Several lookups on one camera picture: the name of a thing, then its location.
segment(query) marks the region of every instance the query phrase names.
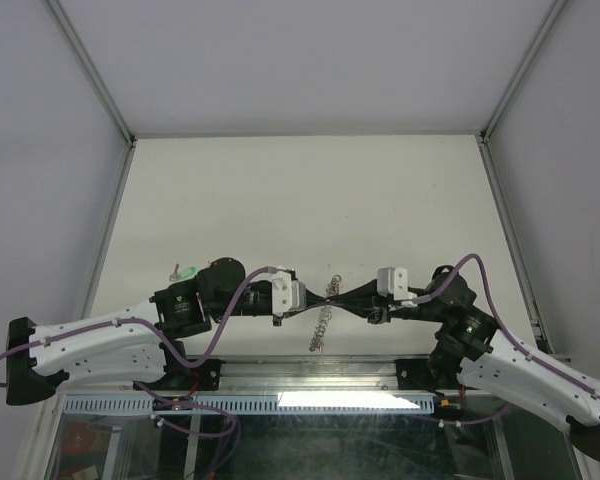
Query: table surface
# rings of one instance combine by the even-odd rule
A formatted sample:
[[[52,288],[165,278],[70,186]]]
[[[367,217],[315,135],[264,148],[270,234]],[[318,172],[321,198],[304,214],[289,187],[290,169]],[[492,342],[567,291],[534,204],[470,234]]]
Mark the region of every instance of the table surface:
[[[472,136],[252,137],[140,140],[92,315],[166,288],[175,264],[231,256],[247,271],[295,268],[322,294],[335,274],[355,288],[385,266],[423,287],[469,252],[486,262],[495,304],[526,341],[533,333]],[[486,302],[475,265],[463,275]],[[234,317],[215,354],[307,355],[318,310],[285,320]],[[328,355],[430,353],[438,325],[368,325],[334,309]],[[211,333],[184,339],[200,353]]]

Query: gray wall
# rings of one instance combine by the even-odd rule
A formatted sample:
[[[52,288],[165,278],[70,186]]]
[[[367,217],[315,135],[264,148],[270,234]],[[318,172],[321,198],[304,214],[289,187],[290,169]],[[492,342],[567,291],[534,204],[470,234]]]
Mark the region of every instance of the gray wall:
[[[0,350],[13,318],[74,314],[123,149],[42,2],[0,1]],[[31,412],[0,390],[0,479]]]
[[[493,140],[558,350],[600,376],[600,0],[574,0]]]

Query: metal chain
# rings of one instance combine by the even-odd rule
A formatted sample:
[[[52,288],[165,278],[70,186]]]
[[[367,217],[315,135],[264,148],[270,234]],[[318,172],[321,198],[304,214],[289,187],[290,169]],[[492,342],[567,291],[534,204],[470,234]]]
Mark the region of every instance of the metal chain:
[[[333,297],[340,293],[340,284],[342,283],[342,277],[340,275],[334,275],[327,285],[326,294],[327,297]],[[311,345],[309,346],[310,352],[315,352],[320,349],[320,353],[324,348],[324,334],[327,331],[329,320],[331,320],[333,314],[331,313],[331,307],[325,305],[320,308],[320,314],[318,315],[318,323],[316,329],[313,332],[313,338],[311,339]]]

